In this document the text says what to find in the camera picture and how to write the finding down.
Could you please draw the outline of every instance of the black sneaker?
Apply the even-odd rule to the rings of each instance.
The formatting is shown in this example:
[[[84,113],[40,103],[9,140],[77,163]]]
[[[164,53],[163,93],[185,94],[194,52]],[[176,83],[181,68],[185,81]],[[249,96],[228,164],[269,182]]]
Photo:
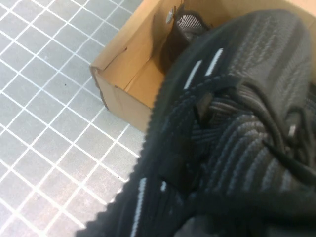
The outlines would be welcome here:
[[[306,99],[305,108],[312,124],[314,137],[316,137],[316,86],[313,84],[310,84],[310,90]]]
[[[160,68],[165,74],[180,54],[210,29],[197,12],[184,10],[184,5],[177,9],[173,19],[172,29],[160,52]]]
[[[77,236],[315,234],[314,141],[302,109],[311,51],[308,30],[285,10],[197,39],[166,77],[129,181]]]

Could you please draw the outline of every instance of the shoelace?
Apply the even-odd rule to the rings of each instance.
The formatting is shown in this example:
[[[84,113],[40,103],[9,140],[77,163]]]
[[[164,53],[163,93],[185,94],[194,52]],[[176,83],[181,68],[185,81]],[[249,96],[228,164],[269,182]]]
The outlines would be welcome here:
[[[256,85],[248,82],[243,85],[258,95],[266,110],[258,107],[253,100],[241,96],[235,88],[228,89],[230,98],[251,110],[266,126],[272,136],[273,145],[268,141],[264,141],[264,144],[278,161],[300,182],[316,187],[316,173],[312,170],[315,168],[314,137],[305,110],[300,107],[290,108],[287,116],[298,114],[300,124],[287,128],[274,113],[269,99]]]

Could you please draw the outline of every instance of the white stripe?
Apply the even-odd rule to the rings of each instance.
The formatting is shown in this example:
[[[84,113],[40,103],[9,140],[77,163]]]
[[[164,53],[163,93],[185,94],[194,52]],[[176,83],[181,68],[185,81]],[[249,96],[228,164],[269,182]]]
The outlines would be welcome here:
[[[188,80],[187,80],[186,84],[184,85],[185,90],[188,89],[188,87],[190,86],[192,79],[193,79],[195,73],[197,72],[198,67],[200,66],[201,62],[202,62],[202,60],[197,61],[196,65],[193,67],[193,69],[188,77]]]
[[[139,182],[138,200],[137,200],[137,206],[136,206],[136,210],[135,210],[134,224],[133,224],[133,228],[132,228],[132,232],[130,234],[130,237],[135,237],[136,236],[136,231],[137,231],[137,227],[138,227],[138,223],[139,223],[139,218],[140,218],[140,214],[141,214],[141,211],[142,211],[145,187],[146,187],[146,178],[142,178],[140,180],[140,182]]]
[[[219,57],[222,55],[222,52],[223,52],[223,49],[222,49],[222,48],[220,48],[220,49],[216,52],[216,54],[215,54],[215,56],[214,56],[214,58],[213,58],[211,64],[209,65],[209,67],[208,67],[208,69],[207,69],[207,71],[206,71],[206,74],[205,74],[206,76],[209,76],[209,75],[212,74],[212,72],[213,72],[213,70],[214,70],[214,68],[215,68],[215,65],[216,65],[216,63],[217,63]]]
[[[167,183],[165,181],[162,182],[160,190],[164,192],[166,190]]]

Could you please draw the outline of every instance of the shoe box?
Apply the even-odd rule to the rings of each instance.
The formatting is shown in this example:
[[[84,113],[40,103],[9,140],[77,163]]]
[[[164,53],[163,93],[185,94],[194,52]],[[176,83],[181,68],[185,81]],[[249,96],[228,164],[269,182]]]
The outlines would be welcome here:
[[[146,131],[164,80],[160,52],[172,28],[172,14],[182,4],[213,27],[259,9],[282,8],[296,13],[313,38],[316,78],[316,0],[143,0],[90,65],[108,110],[139,130]]]

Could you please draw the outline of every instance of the tiled floor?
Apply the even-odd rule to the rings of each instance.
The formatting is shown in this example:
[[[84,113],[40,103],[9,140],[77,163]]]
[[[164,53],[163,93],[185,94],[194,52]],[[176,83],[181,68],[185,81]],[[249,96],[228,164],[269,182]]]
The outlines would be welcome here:
[[[88,65],[140,2],[0,0],[0,236],[74,236],[128,178],[144,136]]]

